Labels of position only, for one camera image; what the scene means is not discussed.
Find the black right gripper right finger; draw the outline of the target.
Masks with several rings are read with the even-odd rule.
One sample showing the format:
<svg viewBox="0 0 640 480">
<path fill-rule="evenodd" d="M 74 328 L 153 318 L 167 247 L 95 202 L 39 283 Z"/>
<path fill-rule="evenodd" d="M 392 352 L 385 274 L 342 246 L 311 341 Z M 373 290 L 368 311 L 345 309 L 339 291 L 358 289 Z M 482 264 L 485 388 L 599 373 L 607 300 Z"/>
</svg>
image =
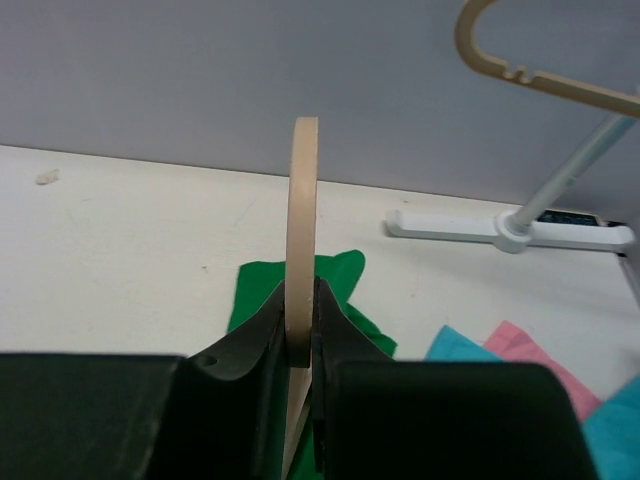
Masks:
<svg viewBox="0 0 640 480">
<path fill-rule="evenodd" d="M 327 479 L 591 479 L 558 378 L 534 363 L 398 361 L 315 282 L 312 418 Z"/>
</svg>

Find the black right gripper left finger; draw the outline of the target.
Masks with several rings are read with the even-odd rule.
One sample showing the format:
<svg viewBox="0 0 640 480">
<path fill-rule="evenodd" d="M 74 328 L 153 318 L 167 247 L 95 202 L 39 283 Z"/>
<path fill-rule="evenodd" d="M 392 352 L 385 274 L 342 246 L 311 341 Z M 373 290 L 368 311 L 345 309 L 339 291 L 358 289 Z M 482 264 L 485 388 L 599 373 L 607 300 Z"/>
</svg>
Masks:
<svg viewBox="0 0 640 480">
<path fill-rule="evenodd" d="M 277 479 L 289 370 L 284 290 L 191 357 L 1 358 L 5 479 Z"/>
</svg>

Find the green t shirt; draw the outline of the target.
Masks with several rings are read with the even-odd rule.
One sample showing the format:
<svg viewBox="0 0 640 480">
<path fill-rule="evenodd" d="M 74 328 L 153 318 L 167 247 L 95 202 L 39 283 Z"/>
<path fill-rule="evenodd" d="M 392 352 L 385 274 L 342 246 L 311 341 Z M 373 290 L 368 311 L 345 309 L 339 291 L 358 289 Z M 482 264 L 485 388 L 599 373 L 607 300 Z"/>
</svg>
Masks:
<svg viewBox="0 0 640 480">
<path fill-rule="evenodd" d="M 328 281 L 343 313 L 380 350 L 392 356 L 396 351 L 397 342 L 382 333 L 374 322 L 349 303 L 364 269 L 365 256 L 359 250 L 346 251 L 335 256 L 315 257 L 315 272 Z M 254 261 L 240 266 L 227 330 L 234 330 L 253 316 L 284 279 L 284 275 L 283 262 Z M 288 477 L 290 479 L 321 479 L 323 477 L 321 473 L 315 471 L 311 421 L 305 423 Z"/>
</svg>

